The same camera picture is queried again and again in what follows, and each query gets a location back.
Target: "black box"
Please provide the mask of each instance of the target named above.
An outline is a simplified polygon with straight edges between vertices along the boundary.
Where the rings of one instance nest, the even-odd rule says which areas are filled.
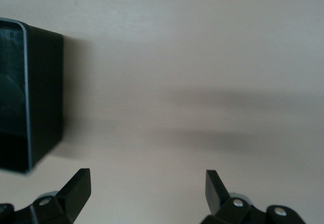
[[[27,172],[62,138],[63,36],[0,18],[0,168]]]

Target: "screw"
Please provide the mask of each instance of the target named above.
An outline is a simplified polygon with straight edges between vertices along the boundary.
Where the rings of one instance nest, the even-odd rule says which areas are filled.
[[[4,212],[7,208],[7,205],[0,205],[0,213]]]
[[[286,215],[287,215],[287,212],[286,212],[284,209],[280,208],[280,207],[276,207],[276,208],[274,209],[274,212],[275,212],[277,215],[281,215],[281,216],[286,216]]]
[[[46,205],[52,200],[51,197],[46,197],[39,202],[39,205]]]
[[[239,200],[239,199],[235,199],[235,200],[233,200],[233,204],[234,204],[235,206],[237,206],[237,207],[242,207],[242,206],[244,206],[243,201],[241,201],[241,200]]]

